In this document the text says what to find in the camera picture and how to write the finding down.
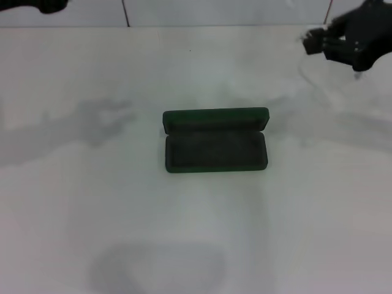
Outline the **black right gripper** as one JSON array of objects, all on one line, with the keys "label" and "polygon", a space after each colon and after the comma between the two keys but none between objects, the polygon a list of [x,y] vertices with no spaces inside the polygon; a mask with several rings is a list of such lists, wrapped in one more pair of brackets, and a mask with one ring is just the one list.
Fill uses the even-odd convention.
[{"label": "black right gripper", "polygon": [[369,70],[391,53],[391,4],[364,1],[347,18],[334,18],[326,29],[308,30],[302,44],[307,55],[323,53],[327,60],[351,64],[354,71]]}]

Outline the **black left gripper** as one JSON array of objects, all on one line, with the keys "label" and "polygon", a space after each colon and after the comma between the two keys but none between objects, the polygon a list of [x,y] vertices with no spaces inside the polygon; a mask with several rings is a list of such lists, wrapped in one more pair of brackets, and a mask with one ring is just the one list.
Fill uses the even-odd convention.
[{"label": "black left gripper", "polygon": [[1,0],[1,11],[19,7],[34,7],[43,14],[53,14],[64,10],[68,0]]}]

